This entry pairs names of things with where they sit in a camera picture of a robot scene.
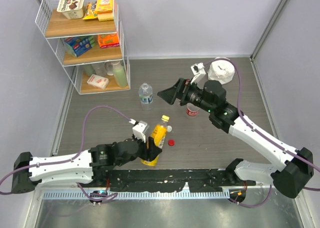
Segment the yellow juice bottle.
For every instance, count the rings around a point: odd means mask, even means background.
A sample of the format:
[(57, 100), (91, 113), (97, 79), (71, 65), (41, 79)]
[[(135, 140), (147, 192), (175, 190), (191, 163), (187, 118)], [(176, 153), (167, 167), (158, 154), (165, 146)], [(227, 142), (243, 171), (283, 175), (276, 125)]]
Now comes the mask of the yellow juice bottle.
[[(164, 145), (164, 141), (167, 135), (167, 129), (168, 129), (168, 122), (169, 122), (170, 117), (163, 115), (161, 118), (160, 123), (158, 123), (152, 134), (151, 137), (154, 139), (154, 143), (156, 147), (162, 149)], [(157, 162), (159, 159), (159, 154), (155, 157), (154, 160), (152, 161), (147, 161), (147, 160), (142, 160), (142, 164), (147, 165), (147, 166), (156, 166)]]

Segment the red bottle cap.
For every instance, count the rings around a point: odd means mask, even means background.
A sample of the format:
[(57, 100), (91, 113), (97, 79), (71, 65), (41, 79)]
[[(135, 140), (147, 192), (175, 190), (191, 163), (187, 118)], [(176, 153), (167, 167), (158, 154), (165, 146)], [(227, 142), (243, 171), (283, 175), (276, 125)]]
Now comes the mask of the red bottle cap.
[(172, 140), (172, 139), (169, 140), (169, 141), (168, 141), (168, 145), (169, 145), (169, 146), (174, 146), (174, 145), (175, 145), (175, 141)]

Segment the clear bottle blue white label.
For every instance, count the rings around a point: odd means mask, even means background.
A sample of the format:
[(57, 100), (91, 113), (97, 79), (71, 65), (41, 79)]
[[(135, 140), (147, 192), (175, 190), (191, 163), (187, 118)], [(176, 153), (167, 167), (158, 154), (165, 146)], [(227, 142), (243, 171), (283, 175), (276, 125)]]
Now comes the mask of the clear bottle blue white label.
[(148, 83), (143, 83), (138, 90), (141, 107), (143, 110), (151, 110), (153, 103), (153, 88)]

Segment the clear bottle red label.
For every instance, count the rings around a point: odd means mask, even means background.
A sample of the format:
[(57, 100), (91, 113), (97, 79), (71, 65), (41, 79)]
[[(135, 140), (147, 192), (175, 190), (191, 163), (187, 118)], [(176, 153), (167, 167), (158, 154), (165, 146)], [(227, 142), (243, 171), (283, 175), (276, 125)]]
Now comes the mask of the clear bottle red label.
[(193, 105), (192, 103), (188, 103), (186, 105), (186, 115), (188, 117), (191, 117), (191, 118), (196, 117), (199, 113), (199, 110), (200, 110), (200, 108)]

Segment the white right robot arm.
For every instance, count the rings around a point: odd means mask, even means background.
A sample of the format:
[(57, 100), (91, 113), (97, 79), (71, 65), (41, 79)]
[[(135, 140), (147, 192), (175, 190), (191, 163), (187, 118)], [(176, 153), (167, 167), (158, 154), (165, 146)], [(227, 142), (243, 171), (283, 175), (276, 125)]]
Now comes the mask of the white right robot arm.
[(305, 147), (296, 149), (287, 145), (255, 125), (227, 102), (226, 90), (220, 82), (207, 81), (200, 89), (196, 83), (180, 78), (157, 95), (170, 105), (179, 100), (182, 106), (191, 103), (208, 112), (213, 126), (242, 140), (269, 161), (260, 164), (235, 159), (225, 176), (229, 184), (238, 185), (243, 180), (261, 182), (273, 185), (286, 197), (295, 198), (312, 178), (312, 152)]

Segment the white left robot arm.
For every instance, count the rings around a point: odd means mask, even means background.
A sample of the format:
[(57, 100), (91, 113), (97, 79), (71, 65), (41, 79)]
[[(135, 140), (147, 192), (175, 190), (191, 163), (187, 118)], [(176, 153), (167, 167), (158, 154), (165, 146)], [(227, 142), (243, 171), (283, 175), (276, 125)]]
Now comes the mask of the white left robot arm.
[(14, 162), (13, 194), (34, 191), (37, 186), (80, 183), (101, 187), (107, 181), (107, 171), (137, 158), (153, 161), (162, 152), (163, 139), (129, 138), (122, 142), (100, 144), (80, 154), (53, 157), (33, 157), (21, 153)]

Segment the green drink bottle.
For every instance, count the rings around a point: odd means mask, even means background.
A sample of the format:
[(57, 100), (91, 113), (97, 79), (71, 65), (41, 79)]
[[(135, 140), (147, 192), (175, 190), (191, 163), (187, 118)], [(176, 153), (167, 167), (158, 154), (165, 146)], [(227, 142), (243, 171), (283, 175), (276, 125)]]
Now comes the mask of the green drink bottle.
[(111, 65), (112, 65), (113, 75), (117, 85), (121, 88), (125, 87), (128, 84), (128, 82), (127, 82), (126, 72), (123, 66), (121, 65), (121, 62), (112, 61)]

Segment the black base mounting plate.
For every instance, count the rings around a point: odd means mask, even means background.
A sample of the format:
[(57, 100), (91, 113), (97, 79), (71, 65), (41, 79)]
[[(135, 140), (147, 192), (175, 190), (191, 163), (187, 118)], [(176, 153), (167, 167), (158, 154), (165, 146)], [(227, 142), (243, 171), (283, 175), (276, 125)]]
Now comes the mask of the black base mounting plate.
[(115, 192), (181, 192), (188, 185), (190, 192), (221, 191), (227, 186), (254, 186), (226, 170), (219, 169), (131, 169), (109, 170), (106, 181)]

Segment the clear bottles on bottom shelf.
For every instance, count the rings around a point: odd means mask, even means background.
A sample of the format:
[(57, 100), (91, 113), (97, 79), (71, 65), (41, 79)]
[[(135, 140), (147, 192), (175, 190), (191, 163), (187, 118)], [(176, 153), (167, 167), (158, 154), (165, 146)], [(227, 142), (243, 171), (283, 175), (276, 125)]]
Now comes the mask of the clear bottles on bottom shelf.
[(110, 62), (85, 64), (82, 66), (87, 76), (96, 74), (98, 76), (113, 76), (113, 70)]

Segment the white pink tissue pack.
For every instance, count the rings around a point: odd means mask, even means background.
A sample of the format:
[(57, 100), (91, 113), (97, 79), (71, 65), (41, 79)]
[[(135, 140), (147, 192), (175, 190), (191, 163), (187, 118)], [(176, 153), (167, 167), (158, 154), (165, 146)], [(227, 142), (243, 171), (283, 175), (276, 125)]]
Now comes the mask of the white pink tissue pack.
[(87, 80), (87, 84), (92, 87), (103, 90), (109, 84), (109, 79), (103, 76), (92, 74)]

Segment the orange snack box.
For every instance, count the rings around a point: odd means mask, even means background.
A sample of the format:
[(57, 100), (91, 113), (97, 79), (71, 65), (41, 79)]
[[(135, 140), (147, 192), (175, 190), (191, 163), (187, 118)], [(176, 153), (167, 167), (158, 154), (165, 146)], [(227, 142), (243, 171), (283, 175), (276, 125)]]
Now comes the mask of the orange snack box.
[(103, 34), (97, 36), (97, 42), (101, 49), (119, 47), (120, 42), (117, 34)]

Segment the blue green box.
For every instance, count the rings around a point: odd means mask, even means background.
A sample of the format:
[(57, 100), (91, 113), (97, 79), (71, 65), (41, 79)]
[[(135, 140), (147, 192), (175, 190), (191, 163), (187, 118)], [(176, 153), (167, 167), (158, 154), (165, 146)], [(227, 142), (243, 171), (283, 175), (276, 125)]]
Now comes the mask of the blue green box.
[(93, 36), (79, 36), (65, 38), (63, 45), (68, 54), (77, 58), (93, 48), (96, 43)]

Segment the yellow orange cracker box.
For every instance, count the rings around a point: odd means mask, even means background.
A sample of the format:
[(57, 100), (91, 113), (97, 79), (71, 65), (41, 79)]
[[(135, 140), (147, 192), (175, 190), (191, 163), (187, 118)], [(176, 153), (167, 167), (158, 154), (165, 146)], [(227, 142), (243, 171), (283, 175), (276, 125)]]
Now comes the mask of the yellow orange cracker box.
[(114, 19), (114, 0), (97, 0), (95, 12), (100, 22)]

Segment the yellow snack bag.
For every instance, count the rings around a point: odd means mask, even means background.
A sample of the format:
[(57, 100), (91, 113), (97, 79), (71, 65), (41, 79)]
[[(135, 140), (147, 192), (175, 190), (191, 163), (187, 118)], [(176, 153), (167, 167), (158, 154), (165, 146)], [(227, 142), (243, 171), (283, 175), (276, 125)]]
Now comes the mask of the yellow snack bag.
[(85, 14), (83, 20), (94, 20), (98, 18), (96, 12), (97, 2), (88, 2), (85, 8)]

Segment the white yogurt tub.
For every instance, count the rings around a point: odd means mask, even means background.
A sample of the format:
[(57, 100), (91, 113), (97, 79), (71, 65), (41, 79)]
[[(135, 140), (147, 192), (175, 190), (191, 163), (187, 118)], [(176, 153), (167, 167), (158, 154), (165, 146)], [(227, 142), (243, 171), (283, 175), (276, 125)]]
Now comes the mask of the white yogurt tub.
[(84, 17), (85, 0), (59, 0), (57, 12), (62, 13), (68, 20)]

